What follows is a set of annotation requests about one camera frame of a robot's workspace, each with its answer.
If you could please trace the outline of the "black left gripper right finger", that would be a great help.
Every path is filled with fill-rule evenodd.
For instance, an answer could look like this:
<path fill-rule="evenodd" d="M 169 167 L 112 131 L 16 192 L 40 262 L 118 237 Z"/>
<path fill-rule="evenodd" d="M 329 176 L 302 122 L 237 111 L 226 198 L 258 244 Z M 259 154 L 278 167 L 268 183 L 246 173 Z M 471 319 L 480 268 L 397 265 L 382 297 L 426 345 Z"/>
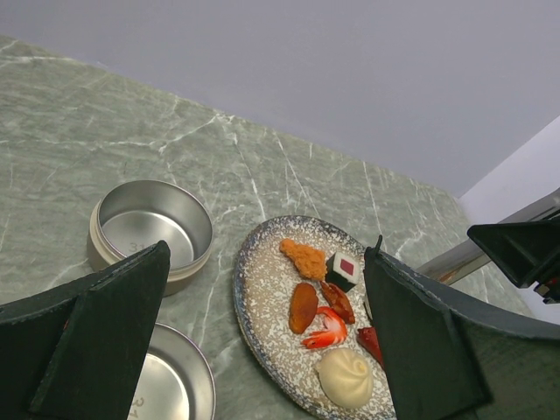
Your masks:
<path fill-rule="evenodd" d="M 382 252 L 364 280 L 399 419 L 557 419 L 559 327 L 503 310 Z"/>

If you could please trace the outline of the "metal serving tongs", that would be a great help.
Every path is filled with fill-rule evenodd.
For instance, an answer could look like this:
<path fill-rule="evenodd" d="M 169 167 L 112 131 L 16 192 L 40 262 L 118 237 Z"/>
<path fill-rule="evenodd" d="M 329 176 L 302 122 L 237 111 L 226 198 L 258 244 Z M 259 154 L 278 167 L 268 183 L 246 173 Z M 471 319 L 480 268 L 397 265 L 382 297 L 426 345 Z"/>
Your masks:
<path fill-rule="evenodd" d="M 416 268 L 416 272 L 451 285 L 490 262 L 491 259 L 480 247 L 467 240 Z"/>

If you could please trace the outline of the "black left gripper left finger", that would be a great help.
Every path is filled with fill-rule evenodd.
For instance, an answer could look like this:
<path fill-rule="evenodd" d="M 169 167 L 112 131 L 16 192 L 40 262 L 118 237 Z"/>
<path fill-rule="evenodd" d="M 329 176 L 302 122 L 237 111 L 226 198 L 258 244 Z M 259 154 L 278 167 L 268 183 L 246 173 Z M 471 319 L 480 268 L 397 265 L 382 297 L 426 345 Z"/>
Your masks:
<path fill-rule="evenodd" d="M 170 271 L 159 241 L 1 307 L 3 419 L 125 419 Z"/>

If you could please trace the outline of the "red chicken drumstick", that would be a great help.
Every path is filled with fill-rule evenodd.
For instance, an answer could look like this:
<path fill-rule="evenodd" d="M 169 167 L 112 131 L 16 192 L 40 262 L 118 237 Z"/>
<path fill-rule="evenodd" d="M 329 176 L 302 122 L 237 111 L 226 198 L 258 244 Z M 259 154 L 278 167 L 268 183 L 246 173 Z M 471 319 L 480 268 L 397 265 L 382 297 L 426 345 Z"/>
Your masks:
<path fill-rule="evenodd" d="M 373 356 L 382 368 L 385 368 L 377 332 L 374 327 L 359 328 L 357 330 L 357 342 Z"/>

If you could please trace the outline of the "red sushi roll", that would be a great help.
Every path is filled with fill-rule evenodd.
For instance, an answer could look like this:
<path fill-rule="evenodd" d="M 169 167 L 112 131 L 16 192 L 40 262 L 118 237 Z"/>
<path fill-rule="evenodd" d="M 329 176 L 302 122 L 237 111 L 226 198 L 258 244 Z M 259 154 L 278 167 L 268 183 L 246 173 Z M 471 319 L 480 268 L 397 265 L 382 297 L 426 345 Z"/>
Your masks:
<path fill-rule="evenodd" d="M 349 292 L 361 281 L 361 266 L 353 256 L 337 251 L 327 259 L 325 265 L 325 281 L 344 292 Z"/>

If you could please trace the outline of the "glazed chicken wing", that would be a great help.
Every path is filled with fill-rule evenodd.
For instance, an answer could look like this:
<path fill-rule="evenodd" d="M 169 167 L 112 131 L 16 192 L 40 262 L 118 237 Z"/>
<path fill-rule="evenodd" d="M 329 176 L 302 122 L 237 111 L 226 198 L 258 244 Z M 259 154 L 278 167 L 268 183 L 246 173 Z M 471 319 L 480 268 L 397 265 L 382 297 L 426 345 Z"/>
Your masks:
<path fill-rule="evenodd" d="M 354 324 L 354 310 L 347 298 L 346 293 L 336 284 L 328 283 L 326 281 L 321 281 L 319 284 L 325 300 L 335 311 L 335 313 L 339 317 L 341 317 L 346 324 Z"/>

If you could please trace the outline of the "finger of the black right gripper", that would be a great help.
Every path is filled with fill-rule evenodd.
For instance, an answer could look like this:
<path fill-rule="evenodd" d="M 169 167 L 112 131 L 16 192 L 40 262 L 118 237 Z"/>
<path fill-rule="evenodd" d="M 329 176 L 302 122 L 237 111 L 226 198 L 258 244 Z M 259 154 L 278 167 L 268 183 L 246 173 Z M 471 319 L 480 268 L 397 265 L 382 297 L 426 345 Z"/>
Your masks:
<path fill-rule="evenodd" d="M 559 220 L 474 225 L 469 238 L 517 288 L 559 277 Z"/>

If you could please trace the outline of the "white steamed bun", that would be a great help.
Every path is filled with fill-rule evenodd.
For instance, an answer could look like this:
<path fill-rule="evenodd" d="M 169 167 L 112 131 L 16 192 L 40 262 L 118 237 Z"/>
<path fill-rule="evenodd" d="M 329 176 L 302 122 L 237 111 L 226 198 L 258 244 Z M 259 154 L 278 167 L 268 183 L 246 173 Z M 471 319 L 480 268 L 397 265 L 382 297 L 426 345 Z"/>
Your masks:
<path fill-rule="evenodd" d="M 344 409 L 358 409 L 372 397 L 372 369 L 364 357 L 350 348 L 328 351 L 315 370 L 325 395 Z"/>

